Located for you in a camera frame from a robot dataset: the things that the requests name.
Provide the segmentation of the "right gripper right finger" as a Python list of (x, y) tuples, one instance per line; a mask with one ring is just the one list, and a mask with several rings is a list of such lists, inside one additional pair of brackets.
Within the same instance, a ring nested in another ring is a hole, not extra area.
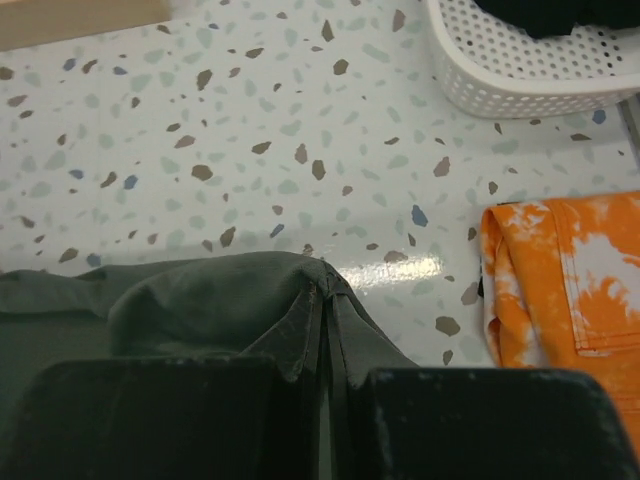
[(619, 415), (557, 369), (378, 368), (334, 430), (337, 479), (636, 479)]

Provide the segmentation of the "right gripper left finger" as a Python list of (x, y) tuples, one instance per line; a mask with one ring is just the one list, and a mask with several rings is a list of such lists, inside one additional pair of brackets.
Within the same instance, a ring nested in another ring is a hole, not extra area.
[(313, 479), (313, 420), (265, 357), (71, 361), (6, 430), (10, 479)]

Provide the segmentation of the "dark grey t-shirt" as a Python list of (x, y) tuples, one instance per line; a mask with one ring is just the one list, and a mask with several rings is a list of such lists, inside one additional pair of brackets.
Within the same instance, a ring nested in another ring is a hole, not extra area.
[(31, 381), (63, 362), (265, 357), (313, 420), (330, 378), (345, 422), (349, 391), (409, 359), (328, 263), (288, 252), (104, 266), (75, 277), (1, 277), (1, 475), (6, 430)]

